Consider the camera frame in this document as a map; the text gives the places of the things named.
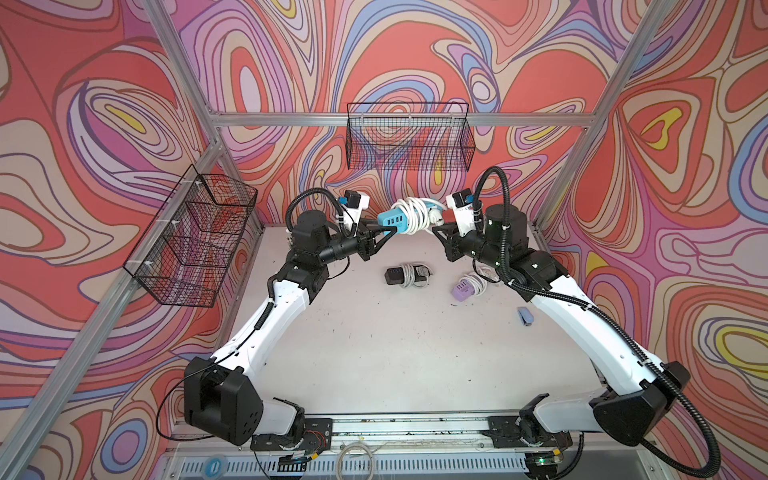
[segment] blue object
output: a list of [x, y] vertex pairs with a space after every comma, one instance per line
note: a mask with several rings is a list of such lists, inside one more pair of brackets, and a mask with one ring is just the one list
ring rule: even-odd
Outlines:
[[[427, 209], [434, 207], [440, 208], [430, 201], [425, 201], [424, 204], [427, 206]], [[380, 213], [376, 220], [382, 227], [397, 227], [397, 233], [404, 233], [408, 230], [408, 217], [406, 217], [406, 214], [400, 207]]]
[[528, 310], [524, 306], [519, 306], [518, 315], [520, 316], [520, 320], [522, 320], [523, 325], [531, 326], [531, 324], [533, 323], [533, 315], [531, 314], [530, 310]]

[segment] coiled white cable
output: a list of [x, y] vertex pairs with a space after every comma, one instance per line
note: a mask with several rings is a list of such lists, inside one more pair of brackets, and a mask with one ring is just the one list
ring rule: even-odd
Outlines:
[[[488, 265], [479, 265], [476, 268], [480, 274], [490, 278], [491, 280], [493, 280], [495, 277], [498, 277], [498, 275], [496, 275], [496, 271]], [[458, 280], [458, 282], [461, 283], [464, 280], [466, 280], [467, 283], [472, 285], [472, 288], [475, 289], [475, 292], [472, 294], [472, 296], [481, 296], [488, 289], [488, 281], [475, 272], [465, 273], [464, 276]]]
[[433, 214], [433, 218], [430, 218], [430, 207], [427, 207], [424, 202], [430, 202], [443, 210], [448, 209], [445, 205], [431, 198], [407, 197], [401, 198], [392, 204], [392, 209], [399, 208], [408, 219], [408, 229], [403, 232], [404, 234], [413, 235], [421, 230], [426, 230], [432, 233], [429, 230], [430, 224], [442, 224], [442, 212], [439, 215]]
[[429, 285], [429, 276], [432, 275], [432, 272], [429, 271], [429, 268], [427, 268], [424, 265], [419, 264], [418, 268], [423, 269], [426, 271], [418, 272], [421, 276], [426, 276], [427, 280], [420, 285], [416, 284], [416, 266], [412, 263], [401, 263], [400, 267], [402, 268], [402, 283], [400, 283], [400, 288], [408, 288], [409, 286], [415, 286], [416, 288], [424, 288], [425, 286]]
[[344, 447], [341, 452], [339, 452], [338, 458], [336, 458], [336, 480], [344, 480], [344, 475], [342, 475], [341, 470], [344, 466], [344, 456], [349, 453], [349, 450], [352, 449], [361, 449], [363, 450], [368, 458], [371, 459], [371, 472], [368, 474], [368, 478], [366, 480], [371, 480], [376, 473], [376, 463], [373, 461], [373, 452], [371, 452], [371, 449], [368, 445], [362, 442], [355, 442], [347, 445]]

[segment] black wire basket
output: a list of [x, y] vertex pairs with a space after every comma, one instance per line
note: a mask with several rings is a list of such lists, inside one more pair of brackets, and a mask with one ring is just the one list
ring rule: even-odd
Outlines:
[[350, 170], [468, 171], [475, 137], [469, 104], [355, 102], [346, 106]]
[[226, 175], [198, 174], [138, 269], [126, 270], [163, 305], [214, 306], [257, 194]]

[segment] psychedelic patterned wall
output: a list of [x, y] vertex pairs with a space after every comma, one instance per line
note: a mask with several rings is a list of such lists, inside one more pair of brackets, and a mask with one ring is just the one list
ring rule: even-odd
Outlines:
[[[0, 440], [206, 147], [142, 8], [76, 4], [0, 2]], [[157, 404], [211, 351], [254, 240], [213, 309], [136, 295], [26, 478], [147, 477]]]
[[[232, 127], [230, 131], [245, 130]], [[264, 223], [283, 223], [288, 203], [310, 187], [326, 187], [334, 194], [353, 189], [367, 193], [371, 205], [366, 216], [388, 210], [398, 198], [408, 196], [444, 198], [466, 186], [474, 188], [477, 179], [490, 165], [499, 165], [508, 175], [513, 203], [527, 214], [544, 200], [554, 176], [571, 150], [577, 128], [496, 127], [489, 145], [475, 152], [469, 172], [390, 170], [350, 171], [344, 151], [345, 128], [283, 127], [275, 137], [257, 138], [236, 144], [236, 155], [243, 179], [257, 187], [257, 209]], [[496, 177], [485, 184], [488, 202], [501, 200], [501, 185]], [[329, 207], [323, 199], [314, 208]], [[303, 204], [298, 212], [307, 205]]]
[[[680, 2], [546, 231], [600, 306], [690, 370], [728, 479], [768, 478], [766, 78], [767, 3]], [[654, 434], [700, 465], [684, 411]]]
[[[475, 112], [589, 112], [645, 8], [643, 0], [190, 0], [174, 7], [172, 19], [217, 111], [333, 112], [350, 101], [463, 99]], [[531, 213], [577, 131], [477, 127], [468, 173], [421, 175], [349, 172], [344, 128], [222, 134], [243, 175], [264, 192], [261, 218], [279, 223], [308, 187], [363, 190], [375, 214], [405, 195], [444, 197], [471, 186], [494, 164], [508, 167], [516, 203]]]

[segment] black cable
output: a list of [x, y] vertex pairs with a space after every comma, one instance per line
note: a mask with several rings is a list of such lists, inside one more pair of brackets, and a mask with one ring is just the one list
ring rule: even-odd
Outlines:
[[195, 439], [177, 439], [177, 438], [175, 438], [173, 436], [165, 435], [163, 432], [160, 431], [160, 412], [162, 412], [163, 406], [165, 405], [165, 402], [168, 400], [168, 397], [170, 397], [170, 394], [175, 389], [177, 389], [179, 387], [179, 385], [181, 385], [184, 382], [184, 380], [190, 378], [191, 376], [195, 376], [198, 373], [205, 372], [209, 368], [212, 368], [212, 367], [218, 365], [219, 363], [222, 363], [224, 360], [230, 358], [232, 356], [232, 354], [235, 353], [235, 351], [236, 350], [233, 350], [232, 352], [230, 352], [229, 355], [223, 357], [221, 360], [217, 360], [215, 363], [211, 363], [210, 365], [205, 366], [204, 368], [199, 369], [196, 372], [190, 373], [189, 375], [185, 376], [184, 378], [182, 378], [181, 380], [176, 382], [176, 385], [174, 385], [170, 390], [168, 390], [168, 393], [166, 393], [165, 397], [163, 397], [163, 401], [160, 402], [160, 405], [157, 406], [157, 412], [155, 412], [155, 414], [154, 414], [154, 429], [155, 429], [155, 431], [157, 432], [157, 434], [159, 436], [163, 437], [166, 440], [173, 440], [174, 442], [196, 442], [197, 440], [212, 439], [214, 437], [214, 435], [203, 435], [201, 437], [196, 437]]
[[261, 313], [261, 317], [259, 317], [259, 320], [256, 322], [256, 325], [253, 327], [253, 330], [251, 330], [251, 332], [248, 333], [248, 335], [246, 335], [245, 339], [243, 339], [243, 341], [240, 342], [240, 344], [238, 346], [236, 346], [234, 350], [232, 350], [231, 352], [226, 354], [225, 357], [223, 357], [222, 359], [217, 360], [216, 362], [211, 363], [210, 365], [205, 366], [204, 368], [199, 369], [196, 372], [192, 372], [189, 375], [186, 375], [184, 378], [179, 380], [176, 383], [176, 385], [174, 385], [170, 390], [168, 390], [168, 393], [165, 394], [165, 397], [163, 397], [162, 402], [160, 402], [160, 405], [157, 406], [157, 412], [154, 415], [154, 429], [155, 429], [155, 431], [157, 432], [157, 434], [159, 436], [163, 437], [166, 440], [173, 440], [174, 442], [196, 442], [197, 440], [212, 439], [215, 436], [215, 435], [203, 435], [203, 436], [197, 437], [195, 439], [177, 439], [177, 438], [175, 438], [173, 436], [165, 435], [163, 432], [160, 431], [160, 412], [163, 410], [163, 406], [165, 405], [165, 402], [170, 397], [170, 394], [175, 389], [177, 389], [179, 387], [179, 385], [181, 385], [184, 382], [184, 380], [186, 380], [186, 379], [188, 379], [188, 378], [190, 378], [192, 376], [195, 376], [198, 373], [205, 372], [206, 370], [211, 369], [211, 368], [215, 367], [216, 365], [222, 363], [224, 360], [230, 358], [232, 355], [235, 355], [237, 353], [237, 350], [239, 350], [240, 347], [243, 346], [243, 344], [250, 339], [250, 337], [253, 335], [253, 333], [256, 332], [258, 329], [261, 329], [261, 327], [264, 324], [264, 322], [266, 322], [266, 318], [270, 315], [270, 312], [272, 311], [272, 308], [274, 308], [274, 306], [275, 306], [275, 303], [274, 303], [275, 302], [275, 288], [274, 288], [274, 285], [273, 285], [275, 279], [276, 279], [275, 276], [271, 276], [267, 280], [267, 282], [266, 282], [266, 291], [269, 293], [269, 300], [271, 300], [271, 301], [268, 302], [268, 304], [266, 305], [266, 308], [264, 308], [264, 311]]
[[576, 298], [575, 296], [570, 295], [564, 295], [562, 293], [556, 293], [551, 292], [547, 290], [536, 290], [528, 286], [519, 285], [517, 283], [508, 283], [509, 287], [513, 290], [516, 290], [518, 292], [526, 292], [526, 293], [533, 293], [534, 295], [541, 295], [546, 296], [547, 298], [552, 298], [555, 300], [560, 300], [561, 302], [567, 302], [567, 303], [573, 303], [575, 305], [580, 306], [584, 310], [589, 310], [590, 312], [594, 313], [595, 315], [599, 316], [603, 321], [605, 321], [612, 329], [615, 331], [621, 339], [630, 347], [632, 350], [632, 353], [640, 359], [641, 363], [643, 363], [659, 380], [659, 382], [664, 386], [664, 388], [670, 392], [678, 402], [686, 409], [688, 412], [688, 415], [696, 422], [696, 425], [699, 427], [699, 430], [701, 431], [701, 435], [704, 437], [704, 442], [707, 444], [707, 463], [704, 464], [704, 466], [699, 468], [690, 467], [688, 465], [684, 465], [677, 460], [671, 458], [658, 448], [656, 448], [654, 445], [652, 445], [650, 442], [648, 442], [646, 439], [641, 439], [640, 444], [648, 449], [651, 453], [656, 455], [662, 462], [666, 463], [670, 467], [678, 470], [679, 472], [684, 473], [685, 475], [690, 475], [692, 477], [696, 478], [709, 478], [713, 475], [715, 475], [720, 470], [720, 446], [717, 444], [717, 439], [715, 438], [715, 435], [712, 433], [712, 428], [707, 423], [707, 420], [704, 419], [703, 415], [698, 411], [696, 406], [688, 399], [688, 397], [685, 396], [684, 393], [680, 391], [680, 388], [677, 387], [677, 385], [674, 384], [672, 380], [670, 380], [666, 375], [664, 375], [664, 372], [662, 372], [655, 363], [651, 362], [650, 359], [648, 359], [648, 355], [645, 354], [645, 352], [642, 350], [640, 345], [631, 337], [627, 332], [624, 331], [624, 329], [621, 328], [621, 326], [616, 323], [612, 318], [609, 317], [609, 315], [606, 314], [603, 310], [600, 310], [597, 306], [593, 305], [592, 303], [587, 302], [586, 300]]
[[584, 432], [579, 432], [578, 434], [578, 448], [576, 449], [576, 456], [573, 460], [571, 460], [571, 463], [568, 464], [567, 467], [563, 468], [561, 472], [559, 472], [554, 477], [549, 477], [549, 480], [560, 480], [561, 478], [565, 477], [569, 473], [573, 472], [573, 469], [576, 468], [576, 465], [578, 465], [578, 461], [581, 460], [581, 454], [584, 453]]
[[270, 477], [269, 474], [266, 473], [266, 470], [264, 470], [264, 467], [261, 465], [261, 462], [259, 461], [259, 456], [256, 455], [256, 452], [253, 453], [253, 457], [256, 459], [256, 463], [259, 464], [259, 470], [261, 470], [261, 472], [264, 474], [267, 480], [272, 480], [272, 477]]
[[478, 264], [477, 264], [477, 261], [474, 258], [472, 259], [472, 269], [475, 271], [475, 273], [477, 273], [477, 276], [479, 276], [480, 278], [482, 278], [483, 280], [485, 280], [488, 283], [499, 283], [499, 282], [501, 282], [501, 280], [491, 280], [488, 277], [486, 277], [485, 275], [483, 275], [482, 273], [478, 272]]
[[504, 173], [501, 167], [490, 167], [483, 172], [478, 180], [477, 187], [475, 187], [475, 196], [472, 198], [472, 209], [475, 211], [475, 229], [478, 232], [483, 231], [482, 226], [482, 204], [480, 202], [480, 193], [482, 192], [483, 185], [491, 174], [496, 174], [498, 180], [502, 183], [502, 197], [504, 201], [504, 213], [502, 218], [502, 235], [499, 239], [499, 255], [498, 255], [498, 271], [499, 277], [504, 283], [510, 283], [513, 279], [513, 274], [510, 272], [509, 258], [508, 258], [508, 245], [507, 236], [509, 231], [509, 183], [507, 182], [507, 174]]
[[334, 208], [334, 210], [336, 210], [336, 221], [339, 224], [339, 228], [343, 232], [344, 237], [349, 237], [346, 233], [344, 233], [344, 209], [341, 207], [338, 199], [336, 199], [332, 193], [330, 193], [327, 189], [320, 187], [310, 188], [309, 190], [301, 192], [300, 194], [296, 195], [296, 198], [291, 200], [290, 204], [288, 204], [288, 208], [286, 208], [286, 227], [288, 228], [288, 231], [293, 231], [293, 221], [291, 221], [293, 209], [295, 209], [299, 203], [301, 203], [301, 200], [317, 194], [324, 195], [330, 200], [331, 206]]
[[336, 275], [334, 275], [334, 276], [329, 276], [329, 277], [328, 277], [328, 280], [333, 280], [334, 278], [336, 278], [336, 277], [338, 277], [338, 276], [341, 276], [341, 274], [342, 274], [342, 273], [344, 273], [344, 272], [346, 272], [346, 269], [348, 269], [348, 268], [349, 268], [349, 264], [350, 264], [350, 261], [349, 261], [349, 257], [347, 257], [347, 258], [346, 258], [346, 266], [344, 267], [344, 270], [342, 270], [340, 273], [337, 273], [337, 274], [336, 274]]

